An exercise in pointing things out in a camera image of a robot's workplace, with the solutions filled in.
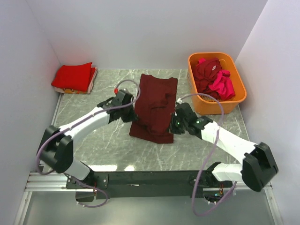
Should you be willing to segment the dark maroon t shirt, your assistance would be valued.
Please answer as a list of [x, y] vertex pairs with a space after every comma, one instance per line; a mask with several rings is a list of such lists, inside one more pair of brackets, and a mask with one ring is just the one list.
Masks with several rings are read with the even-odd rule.
[[132, 122], [129, 135], [158, 144], [173, 143], [169, 133], [172, 113], [175, 109], [178, 79], [161, 79], [141, 74], [141, 94], [135, 103], [138, 120]]

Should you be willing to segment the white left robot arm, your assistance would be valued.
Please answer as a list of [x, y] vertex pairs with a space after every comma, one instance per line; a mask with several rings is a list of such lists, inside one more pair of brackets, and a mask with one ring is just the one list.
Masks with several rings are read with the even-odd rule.
[[115, 96], [94, 107], [90, 112], [66, 125], [49, 126], [37, 151], [37, 162], [43, 161], [54, 172], [64, 173], [84, 185], [94, 186], [94, 171], [74, 158], [77, 144], [94, 130], [121, 119], [132, 122], [137, 119], [134, 112], [135, 98], [126, 90], [116, 89]]

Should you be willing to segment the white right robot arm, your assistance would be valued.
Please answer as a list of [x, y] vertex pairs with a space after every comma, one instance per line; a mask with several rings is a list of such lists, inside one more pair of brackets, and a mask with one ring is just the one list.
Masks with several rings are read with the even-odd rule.
[[220, 127], [206, 116], [197, 116], [188, 103], [176, 104], [169, 126], [170, 133], [190, 135], [216, 144], [233, 156], [236, 164], [216, 162], [201, 174], [210, 186], [217, 182], [243, 182], [253, 191], [261, 191], [279, 172], [270, 147], [242, 139]]

